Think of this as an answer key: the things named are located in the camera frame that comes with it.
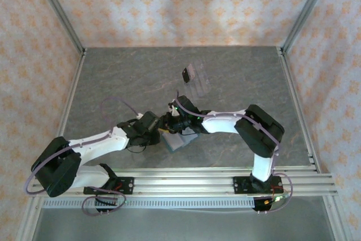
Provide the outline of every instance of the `wall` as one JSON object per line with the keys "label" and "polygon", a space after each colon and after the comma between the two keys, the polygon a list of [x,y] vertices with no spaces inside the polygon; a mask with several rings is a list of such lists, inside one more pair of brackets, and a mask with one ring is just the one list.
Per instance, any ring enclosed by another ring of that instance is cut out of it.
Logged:
{"label": "wall", "polygon": [[361,0],[319,0],[289,54],[324,170],[361,240]]}
{"label": "wall", "polygon": [[60,0],[85,47],[283,45],[306,0]]}
{"label": "wall", "polygon": [[14,240],[30,166],[56,136],[79,54],[47,0],[0,0],[0,232]]}

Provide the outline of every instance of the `marble-patterned floor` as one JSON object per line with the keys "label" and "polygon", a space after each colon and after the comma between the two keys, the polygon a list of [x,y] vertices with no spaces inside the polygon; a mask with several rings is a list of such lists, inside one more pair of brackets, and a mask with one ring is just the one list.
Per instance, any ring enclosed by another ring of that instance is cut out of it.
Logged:
{"label": "marble-patterned floor", "polygon": [[[98,134],[134,114],[107,97],[123,97],[139,112],[158,116],[167,104],[188,90],[182,71],[202,62],[209,92],[195,102],[200,110],[238,111],[257,104],[285,128],[277,165],[309,165],[307,149],[296,110],[275,47],[148,47],[88,49],[65,127],[66,139]],[[164,142],[141,154],[113,152],[89,164],[107,163],[112,168],[173,168],[252,166],[253,153],[237,134],[202,134],[192,143],[170,153]]]}

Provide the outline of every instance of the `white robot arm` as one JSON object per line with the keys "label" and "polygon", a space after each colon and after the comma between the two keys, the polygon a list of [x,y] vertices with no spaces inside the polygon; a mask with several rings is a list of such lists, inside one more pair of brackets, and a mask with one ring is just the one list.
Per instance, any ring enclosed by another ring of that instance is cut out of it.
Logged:
{"label": "white robot arm", "polygon": [[251,176],[258,182],[266,182],[270,178],[273,155],[278,145],[267,134],[271,134],[277,142],[281,141],[284,129],[278,122],[255,105],[237,112],[199,111],[185,96],[169,103],[169,112],[160,118],[148,111],[144,115],[139,114],[137,119],[122,122],[110,131],[88,138],[70,141],[63,137],[55,138],[34,163],[32,171],[50,155],[64,147],[75,146],[52,159],[41,169],[36,169],[35,176],[48,195],[58,196],[72,187],[92,186],[112,190],[116,185],[116,176],[107,165],[84,164],[130,146],[158,144],[159,130],[181,133],[188,127],[203,134],[240,134],[254,152]]}

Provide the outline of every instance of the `wire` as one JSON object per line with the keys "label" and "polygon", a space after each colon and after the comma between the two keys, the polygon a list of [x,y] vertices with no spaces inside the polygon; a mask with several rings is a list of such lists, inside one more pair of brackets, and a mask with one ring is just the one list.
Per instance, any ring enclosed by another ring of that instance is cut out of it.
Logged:
{"label": "wire", "polygon": [[[137,116],[138,116],[138,113],[137,111],[130,105],[128,104],[125,100],[123,100],[122,98],[118,98],[118,97],[108,97],[108,98],[105,98],[105,100],[103,100],[100,104],[100,110],[102,112],[102,115],[104,117],[105,120],[107,120],[107,118],[104,116],[103,114],[103,103],[106,101],[106,100],[120,100],[123,104],[125,104],[126,106],[128,106]],[[83,143],[78,143],[78,144],[74,144],[74,145],[71,145],[71,146],[68,146],[68,147],[65,147],[63,148],[62,150],[58,151],[58,152],[55,152],[54,154],[52,154],[51,156],[49,156],[48,158],[46,158],[43,162],[41,162],[37,167],[34,168],[34,170],[31,172],[30,176],[28,177],[28,179],[25,181],[24,183],[24,186],[23,186],[23,191],[28,194],[28,195],[36,195],[36,194],[39,194],[39,193],[43,193],[45,192],[45,189],[41,189],[41,190],[38,190],[38,191],[29,191],[28,187],[29,187],[29,184],[31,182],[31,180],[35,177],[35,175],[47,164],[49,163],[52,159],[54,158],[57,158],[59,155],[65,153],[66,151],[70,150],[70,149],[73,149],[73,148],[77,148],[77,147],[82,147],[82,146],[86,146],[88,144],[94,144],[94,143],[97,143],[97,142],[101,142],[107,138],[109,138],[112,133],[113,133],[113,130],[114,130],[114,127],[111,127],[111,129],[109,130],[109,133],[106,134],[105,136],[101,137],[101,138],[97,138],[97,139],[93,139],[93,140],[90,140],[90,141],[86,141],[86,142],[83,142]],[[121,195],[124,197],[124,201],[122,204],[120,204],[118,207],[116,207],[115,209],[107,212],[107,213],[111,213],[111,212],[114,212],[116,210],[118,210],[120,207],[122,207],[125,202],[126,202],[126,197],[123,193],[119,192],[119,191],[113,191],[113,190],[106,190],[106,189],[100,189],[100,188],[97,188],[97,187],[90,187],[91,189],[93,190],[98,190],[98,191],[102,191],[102,192],[107,192],[107,193],[113,193],[113,194],[118,194],[118,195]],[[87,211],[85,211],[84,209],[84,205],[85,205],[85,202],[89,199],[110,199],[108,197],[101,197],[101,196],[91,196],[91,197],[88,197],[86,198],[83,203],[82,203],[82,210],[83,210],[83,213],[88,215],[88,216],[98,216],[98,215],[101,215],[102,213],[100,214],[92,214],[92,213],[89,213]]]}
{"label": "wire", "polygon": [[134,154],[140,154],[141,152],[144,152],[144,150],[147,148],[147,146],[145,146],[140,152],[134,152],[134,151],[130,151],[129,149],[128,149],[128,147],[126,148],[129,152],[132,152],[132,153],[134,153]]}
{"label": "wire", "polygon": [[28,190],[28,186],[31,182],[31,180],[35,177],[35,175],[39,172],[39,170],[41,170],[49,161],[51,161],[52,159],[58,157],[59,155],[65,153],[66,151],[70,150],[70,149],[73,149],[73,148],[77,148],[77,147],[81,147],[81,146],[85,146],[85,145],[88,145],[88,144],[93,144],[93,143],[96,143],[96,142],[100,142],[100,141],[103,141],[107,138],[109,138],[111,136],[111,134],[113,133],[113,128],[109,131],[108,134],[106,134],[105,136],[101,137],[101,138],[98,138],[98,139],[93,139],[91,141],[86,141],[86,142],[83,142],[82,144],[78,143],[78,144],[74,144],[74,145],[71,145],[71,146],[68,146],[68,147],[65,147],[63,148],[62,150],[52,154],[51,156],[49,156],[48,158],[46,158],[43,162],[41,162],[39,164],[39,166],[37,166],[30,174],[29,178],[25,181],[25,184],[24,184],[24,187],[23,187],[23,190],[26,194],[28,195],[36,195],[36,194],[39,194],[39,193],[42,193],[45,191],[45,189],[42,189],[42,190],[39,190],[39,191],[29,191]]}
{"label": "wire", "polygon": [[123,98],[121,97],[113,97],[113,96],[110,96],[110,97],[107,97],[105,98],[101,103],[100,103],[100,112],[102,113],[102,116],[103,118],[108,122],[108,123],[111,123],[111,120],[109,120],[106,115],[104,114],[104,103],[108,100],[116,100],[116,101],[120,101],[122,102],[124,105],[126,105],[127,107],[129,107],[130,110],[132,110],[136,115],[138,115],[138,111],[135,110],[126,100],[124,100]]}
{"label": "wire", "polygon": [[[175,101],[177,103],[177,105],[184,110],[185,112],[187,112],[190,115],[194,115],[196,117],[202,117],[202,118],[217,118],[217,116],[236,116],[236,117],[241,117],[244,118],[246,120],[248,120],[249,122],[251,122],[257,129],[260,129],[262,132],[264,132],[275,144],[276,144],[276,148],[274,151],[274,155],[278,156],[279,151],[281,150],[281,144],[280,142],[273,136],[270,134],[270,132],[268,132],[261,124],[259,124],[258,122],[256,122],[255,120],[253,120],[252,118],[240,114],[240,113],[217,113],[217,114],[209,114],[209,115],[202,115],[202,114],[198,114],[198,113],[194,113],[192,111],[189,111],[188,109],[186,109],[184,106],[182,106],[182,104],[179,102],[178,100],[179,98],[179,91],[177,90],[177,96],[175,97]],[[274,176],[284,176],[287,178],[287,180],[289,181],[289,185],[290,185],[290,193],[289,193],[289,198],[288,200],[285,202],[285,204],[283,204],[281,207],[275,209],[275,210],[271,210],[271,211],[265,211],[263,213],[272,213],[272,212],[276,212],[279,211],[281,209],[283,209],[291,200],[292,195],[293,195],[293,183],[291,181],[291,179],[284,173],[274,173],[275,169],[274,169],[274,165],[275,165],[275,159],[273,159],[272,161],[272,165],[271,165],[271,174],[273,174]]]}
{"label": "wire", "polygon": [[[113,194],[117,194],[117,195],[121,195],[123,198],[124,198],[124,201],[118,205],[116,208],[112,209],[112,210],[107,210],[107,214],[110,214],[110,213],[113,213],[117,210],[119,210],[125,203],[126,203],[126,196],[122,193],[122,192],[119,192],[119,191],[114,191],[114,190],[107,190],[107,189],[100,189],[98,187],[94,187],[94,186],[90,186],[89,188],[93,189],[93,190],[98,190],[98,191],[101,191],[101,192],[107,192],[107,193],[113,193]],[[83,203],[81,204],[81,210],[83,211],[84,214],[86,214],[87,216],[90,216],[90,217],[97,217],[97,216],[101,216],[104,212],[100,212],[100,213],[89,213],[84,205],[86,203],[87,200],[90,200],[90,199],[95,199],[95,200],[100,200],[100,199],[103,199],[103,200],[115,200],[116,198],[109,198],[109,197],[103,197],[103,196],[90,196],[88,198],[86,198]]]}

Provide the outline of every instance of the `vent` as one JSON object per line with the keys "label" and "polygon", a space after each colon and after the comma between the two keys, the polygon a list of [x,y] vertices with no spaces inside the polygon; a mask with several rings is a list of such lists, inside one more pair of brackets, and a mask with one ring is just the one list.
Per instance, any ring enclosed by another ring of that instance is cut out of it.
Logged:
{"label": "vent", "polygon": [[[78,209],[85,198],[47,198],[43,208]],[[119,199],[107,201],[118,203]],[[85,207],[111,208],[90,199]],[[144,209],[202,209],[202,208],[253,208],[254,200],[248,197],[234,198],[128,198],[122,208]]]}

